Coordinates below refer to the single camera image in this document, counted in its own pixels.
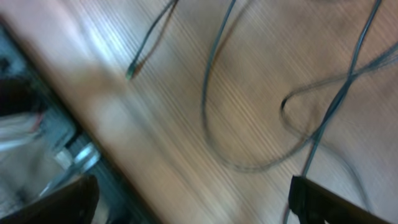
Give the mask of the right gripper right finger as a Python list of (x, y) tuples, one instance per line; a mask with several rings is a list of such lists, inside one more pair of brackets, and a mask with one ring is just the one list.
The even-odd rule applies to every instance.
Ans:
[(288, 202), (301, 224), (388, 224), (301, 176), (292, 177)]

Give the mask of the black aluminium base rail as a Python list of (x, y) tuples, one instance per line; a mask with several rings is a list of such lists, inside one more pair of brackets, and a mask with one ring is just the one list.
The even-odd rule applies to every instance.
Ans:
[(99, 185), (91, 223), (159, 222), (2, 25), (1, 219), (88, 175)]

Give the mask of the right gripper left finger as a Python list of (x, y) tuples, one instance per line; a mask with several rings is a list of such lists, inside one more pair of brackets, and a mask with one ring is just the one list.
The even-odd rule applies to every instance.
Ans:
[(1, 224), (91, 223), (100, 198), (95, 176), (84, 176), (1, 219)]

